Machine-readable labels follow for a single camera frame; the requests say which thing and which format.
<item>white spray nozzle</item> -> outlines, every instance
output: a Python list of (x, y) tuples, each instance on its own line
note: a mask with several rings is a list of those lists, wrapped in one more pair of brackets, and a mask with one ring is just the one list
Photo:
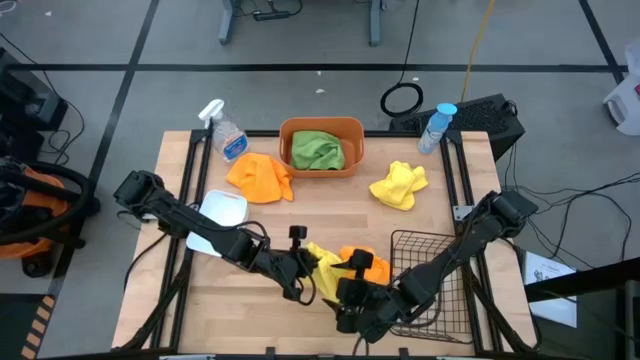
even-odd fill
[(207, 107), (200, 111), (198, 117), (200, 120), (204, 121), (204, 127), (209, 128), (209, 122), (211, 119), (220, 120), (222, 119), (223, 112), (222, 108), (224, 107), (224, 100), (215, 99), (212, 100)]

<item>white dish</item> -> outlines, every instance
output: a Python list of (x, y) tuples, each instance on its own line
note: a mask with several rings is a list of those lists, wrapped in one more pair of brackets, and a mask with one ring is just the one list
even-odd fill
[[(211, 190), (204, 197), (200, 213), (222, 226), (238, 225), (249, 218), (247, 199), (224, 191)], [(193, 232), (187, 236), (187, 247), (194, 251), (220, 257), (211, 243)]]

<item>spray bottle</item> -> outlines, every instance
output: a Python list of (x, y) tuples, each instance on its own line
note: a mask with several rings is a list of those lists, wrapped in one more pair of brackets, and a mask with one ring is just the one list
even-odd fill
[(205, 107), (198, 117), (205, 128), (213, 123), (213, 147), (227, 162), (235, 161), (249, 148), (247, 135), (222, 111), (224, 101), (215, 99)]

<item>water bottle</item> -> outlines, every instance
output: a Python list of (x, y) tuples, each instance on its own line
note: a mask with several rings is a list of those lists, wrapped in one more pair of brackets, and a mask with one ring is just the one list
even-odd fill
[(442, 135), (447, 131), (449, 123), (453, 120), (453, 115), (458, 112), (458, 108), (455, 105), (448, 103), (442, 103), (436, 109), (438, 111), (429, 119), (427, 128), (422, 133), (418, 143), (418, 151), (427, 155), (431, 154), (433, 149), (438, 146)]

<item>yellow cable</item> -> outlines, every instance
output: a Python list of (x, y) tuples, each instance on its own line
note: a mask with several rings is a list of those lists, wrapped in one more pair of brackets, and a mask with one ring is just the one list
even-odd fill
[(460, 102), (464, 102), (464, 95), (467, 92), (467, 86), (469, 85), (469, 76), (471, 75), (471, 65), (473, 64), (473, 57), (476, 54), (476, 49), (478, 48), (478, 43), (482, 39), (482, 35), (484, 34), (484, 29), (487, 28), (487, 24), (489, 23), (489, 18), (491, 17), (491, 13), (493, 12), (493, 5), (495, 4), (495, 0), (489, 0), (489, 6), (487, 7), (487, 12), (484, 14), (482, 18), (482, 25), (480, 25), (480, 31), (478, 31), (478, 35), (476, 36), (476, 41), (473, 43), (473, 47), (471, 48), (471, 54), (469, 55), (469, 65), (467, 65), (467, 73), (464, 76), (464, 86), (462, 87), (462, 96), (460, 97)]

